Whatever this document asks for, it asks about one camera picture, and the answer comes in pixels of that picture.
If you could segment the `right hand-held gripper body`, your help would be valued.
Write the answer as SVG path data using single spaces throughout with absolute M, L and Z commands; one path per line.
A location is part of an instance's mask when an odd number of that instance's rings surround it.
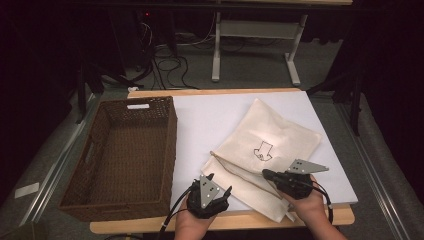
M 328 170 L 327 166 L 296 159 L 286 171 L 277 173 L 277 188 L 296 200 L 307 198 L 314 190 L 310 175 Z

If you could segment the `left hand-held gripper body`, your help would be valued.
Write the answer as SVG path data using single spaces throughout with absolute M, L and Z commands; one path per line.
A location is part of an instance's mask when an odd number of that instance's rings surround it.
M 228 209 L 228 199 L 217 198 L 220 188 L 205 175 L 194 180 L 187 199 L 187 209 L 198 219 L 208 219 Z

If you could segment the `cream mesh laundry bag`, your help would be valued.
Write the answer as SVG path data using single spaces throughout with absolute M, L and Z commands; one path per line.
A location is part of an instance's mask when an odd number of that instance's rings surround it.
M 286 120 L 256 99 L 236 129 L 211 152 L 202 168 L 220 187 L 270 220 L 287 216 L 288 202 L 262 176 L 264 169 L 285 171 L 296 159 L 307 160 L 321 135 Z

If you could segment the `brown wicker basket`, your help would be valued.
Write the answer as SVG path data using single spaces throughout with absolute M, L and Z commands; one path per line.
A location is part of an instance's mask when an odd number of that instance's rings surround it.
M 59 209 L 82 222 L 166 215 L 176 140 L 172 97 L 101 102 Z

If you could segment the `person's right hand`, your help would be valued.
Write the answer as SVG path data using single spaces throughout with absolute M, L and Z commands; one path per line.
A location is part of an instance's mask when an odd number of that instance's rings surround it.
M 312 190 L 307 198 L 296 200 L 286 193 L 281 193 L 292 206 L 297 216 L 311 229 L 316 230 L 328 223 L 325 213 L 323 195 Z

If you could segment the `person's left hand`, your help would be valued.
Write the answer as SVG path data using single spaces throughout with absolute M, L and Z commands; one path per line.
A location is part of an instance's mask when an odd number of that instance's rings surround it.
M 176 215 L 174 240 L 202 240 L 215 216 L 208 219 L 198 219 L 187 210 L 187 200 L 184 199 Z

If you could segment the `black metal stand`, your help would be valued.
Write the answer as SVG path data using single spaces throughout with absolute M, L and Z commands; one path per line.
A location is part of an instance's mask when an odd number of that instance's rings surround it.
M 359 113 L 361 87 L 363 80 L 363 70 L 360 67 L 354 67 L 335 77 L 325 80 L 306 91 L 308 96 L 326 91 L 329 88 L 334 89 L 332 99 L 334 103 L 349 103 L 350 115 L 349 124 L 356 136 L 359 136 Z
M 86 87 L 89 87 L 93 93 L 102 94 L 104 92 L 104 86 L 102 84 L 103 75 L 106 75 L 113 81 L 126 87 L 143 88 L 143 85 L 130 81 L 122 75 L 115 74 L 96 64 L 83 62 L 77 72 L 77 99 L 79 110 L 79 115 L 76 121 L 77 124 L 80 124 L 84 120 L 88 112 Z

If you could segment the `white tape strip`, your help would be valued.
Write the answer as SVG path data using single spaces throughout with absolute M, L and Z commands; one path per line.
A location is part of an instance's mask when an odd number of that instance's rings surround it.
M 39 190 L 40 184 L 38 182 L 20 187 L 15 190 L 14 198 L 21 198 L 33 193 L 36 193 Z

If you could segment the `metal floor rail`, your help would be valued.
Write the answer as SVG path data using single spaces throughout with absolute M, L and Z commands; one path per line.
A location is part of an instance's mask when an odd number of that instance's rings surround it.
M 59 183 L 64 173 L 64 170 L 70 161 L 69 155 L 87 124 L 86 118 L 93 113 L 94 108 L 97 106 L 99 100 L 99 94 L 91 94 L 88 97 L 88 107 L 86 115 L 81 120 L 78 120 L 77 123 L 73 126 L 69 139 L 62 147 L 57 160 L 50 167 L 45 179 L 39 187 L 39 190 L 36 192 L 32 203 L 30 204 L 27 212 L 23 216 L 20 222 L 21 226 L 29 222 L 38 222 L 41 218 L 44 209 L 48 205 L 51 196 L 53 195 L 57 184 Z
M 378 175 L 378 172 L 373 165 L 370 156 L 366 152 L 365 145 L 358 135 L 353 131 L 353 127 L 350 123 L 349 108 L 343 104 L 336 104 L 338 114 L 344 122 L 354 145 L 359 152 L 361 166 L 365 171 L 366 178 L 373 191 L 373 195 L 378 202 L 379 208 L 382 211 L 386 222 L 388 223 L 392 235 L 395 240 L 410 240 L 410 236 L 405 229 L 405 225 L 399 217 L 398 211 L 394 205 L 394 202 L 389 195 L 387 189 L 383 185 L 383 182 Z

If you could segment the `white metal desk frame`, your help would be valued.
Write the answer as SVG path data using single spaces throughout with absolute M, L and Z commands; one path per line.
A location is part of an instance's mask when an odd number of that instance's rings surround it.
M 284 54 L 284 60 L 292 84 L 294 86 L 300 86 L 301 81 L 294 63 L 294 58 L 303 35 L 307 19 L 307 15 L 302 15 L 300 20 L 296 23 L 222 20 L 221 13 L 218 12 L 215 19 L 215 42 L 211 80 L 213 82 L 218 82 L 220 80 L 220 44 L 222 37 L 283 39 L 292 41 L 291 51 Z

